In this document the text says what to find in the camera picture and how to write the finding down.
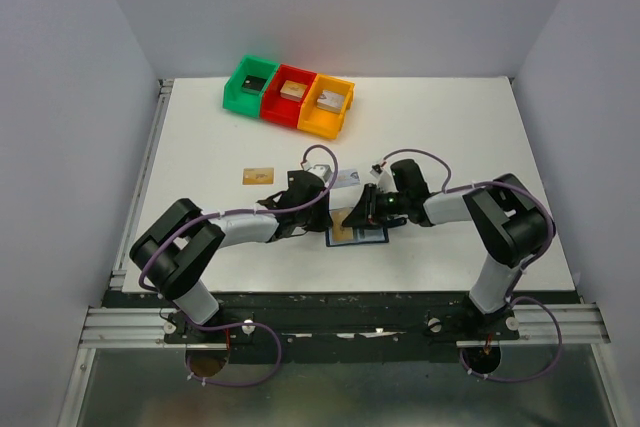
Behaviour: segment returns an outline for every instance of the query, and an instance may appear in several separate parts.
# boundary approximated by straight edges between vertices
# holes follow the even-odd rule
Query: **colored storage bin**
[[[311,89],[302,103],[300,118],[298,119],[298,129],[312,134],[335,139],[344,124],[344,116],[351,107],[353,101],[354,84],[345,80],[318,74]],[[329,112],[320,109],[317,100],[323,90],[330,90],[337,94],[344,95],[344,103],[340,113]]]
[[[239,114],[259,117],[262,97],[279,66],[280,64],[276,62],[254,57],[253,55],[244,56],[238,68],[224,86],[222,106]],[[247,75],[254,75],[267,80],[259,94],[251,94],[242,90],[242,84]]]
[[[316,75],[315,72],[296,69],[290,65],[281,64],[262,96],[260,117],[270,122],[275,122],[276,124],[293,127],[294,129],[298,127],[300,109],[307,94],[311,90]],[[287,80],[307,86],[307,89],[299,101],[285,99],[280,95],[280,89]]]

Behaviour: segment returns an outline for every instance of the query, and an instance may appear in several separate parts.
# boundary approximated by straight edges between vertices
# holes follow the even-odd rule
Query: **brown card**
[[[347,207],[331,211],[331,220],[333,220],[331,236],[335,242],[353,240],[353,229],[351,227],[342,227],[342,221],[347,218],[352,210],[351,207]]]
[[[242,172],[243,185],[273,184],[273,167],[261,169],[244,169]]]

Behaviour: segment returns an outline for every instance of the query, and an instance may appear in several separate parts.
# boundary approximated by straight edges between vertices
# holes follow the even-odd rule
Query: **tabletop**
[[[374,181],[371,165],[405,147],[447,161],[450,186],[512,172],[548,205],[506,78],[348,78],[354,100],[333,141],[224,110],[226,80],[174,82],[131,243],[179,198],[211,212],[251,207],[286,189],[287,171],[299,169],[302,153],[316,143],[335,152],[340,169],[357,169],[360,177],[360,185],[331,191],[332,209],[355,205],[362,185]],[[442,166],[409,156],[438,190],[446,176]],[[331,163],[322,151],[309,160]],[[243,185],[243,169],[260,167],[274,168],[273,185]],[[328,248],[324,234],[308,233],[242,244],[216,252],[202,279],[209,290],[227,292],[464,291],[486,256],[471,222],[407,225],[391,229],[389,239]],[[126,268],[123,291],[142,292],[139,269],[128,259]],[[574,290],[558,237],[517,290]]]

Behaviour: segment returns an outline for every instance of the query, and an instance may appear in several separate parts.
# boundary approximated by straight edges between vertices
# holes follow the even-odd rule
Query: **gray wall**
[[[640,0],[561,0],[514,84],[579,289],[640,419]]]
[[[245,53],[354,75],[515,75],[558,0],[118,0],[161,76]]]
[[[55,425],[151,125],[115,0],[0,0],[0,423]]]

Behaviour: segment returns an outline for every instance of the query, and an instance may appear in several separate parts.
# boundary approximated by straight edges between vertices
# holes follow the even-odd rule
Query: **yellow rectangular object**
[[[330,212],[331,220],[333,220],[331,236],[335,242],[353,240],[353,228],[342,227],[342,221],[347,218],[347,216],[351,213],[351,210],[353,209],[347,207],[345,209],[339,209]]]
[[[287,80],[280,89],[280,97],[299,102],[302,100],[305,90],[307,90],[306,85]]]
[[[273,167],[244,169],[242,172],[242,185],[267,184],[273,184]]]
[[[327,139],[335,139],[342,129],[345,114],[351,107],[353,89],[352,82],[318,74],[302,103],[298,129]],[[329,112],[318,107],[318,97],[324,90],[344,96],[344,103],[339,112]]]

